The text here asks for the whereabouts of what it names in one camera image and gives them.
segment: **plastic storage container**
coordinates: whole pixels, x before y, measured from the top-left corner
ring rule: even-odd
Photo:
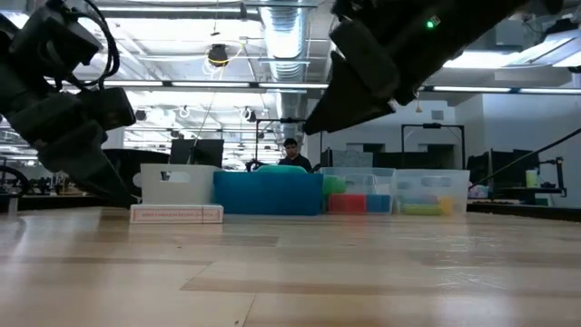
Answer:
[[[397,170],[396,213],[453,215],[466,213],[470,171]]]
[[[317,215],[323,176],[316,173],[214,174],[214,201],[224,213]]]
[[[321,168],[328,213],[391,213],[392,176],[387,168]]]

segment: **red block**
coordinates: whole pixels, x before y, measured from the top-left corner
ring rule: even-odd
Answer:
[[[329,195],[329,213],[365,213],[367,196],[358,194]]]

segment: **white cardboard box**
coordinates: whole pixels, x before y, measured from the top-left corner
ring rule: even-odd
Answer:
[[[222,223],[224,209],[208,204],[134,204],[131,223]]]

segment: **fluorescent light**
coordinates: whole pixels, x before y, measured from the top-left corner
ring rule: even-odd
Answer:
[[[444,64],[446,68],[497,69],[509,64],[515,53],[503,54],[492,51],[465,51],[460,57]]]
[[[36,155],[7,155],[8,160],[38,160]]]
[[[29,16],[25,13],[16,12],[16,11],[4,11],[0,10],[0,14],[4,15],[8,18],[9,21],[12,22],[16,27],[23,28],[28,22]]]
[[[560,40],[545,41],[540,45],[535,45],[528,48],[527,50],[515,55],[508,64],[533,64],[536,60],[541,57],[548,55],[549,53],[556,50],[561,45],[569,43],[572,38],[563,38]]]
[[[187,12],[187,13],[207,13],[207,12],[218,12],[218,13],[239,13],[240,9],[234,8],[220,8],[214,7],[212,9],[200,8],[200,7],[187,7],[187,6],[100,6],[99,9],[102,12],[127,12],[127,13],[176,13],[176,12]]]
[[[172,82],[177,87],[251,87],[250,83],[235,82]]]
[[[436,92],[508,93],[508,87],[434,86]]]
[[[559,88],[523,88],[521,94],[578,94],[581,95],[581,89],[559,89]]]
[[[578,67],[581,65],[581,51],[576,54],[570,55],[565,60],[553,64],[553,67]]]
[[[163,86],[161,81],[105,81],[105,86]]]
[[[50,85],[56,85],[53,79],[47,79],[46,82]],[[135,87],[135,86],[163,86],[162,81],[105,81],[105,86],[119,86],[119,87]],[[71,86],[70,83],[63,81],[63,85]]]
[[[259,58],[260,64],[310,64],[310,60],[286,58]]]
[[[290,89],[319,89],[324,90],[329,87],[328,84],[309,84],[309,83],[260,83],[259,87],[262,88],[290,88]]]

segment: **white box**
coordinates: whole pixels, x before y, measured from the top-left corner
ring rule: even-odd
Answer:
[[[204,205],[203,206],[203,223],[222,223],[224,217],[224,207],[221,205]]]
[[[208,165],[142,164],[143,203],[212,203],[214,172],[220,170]]]
[[[134,204],[131,223],[222,223],[220,205]]]

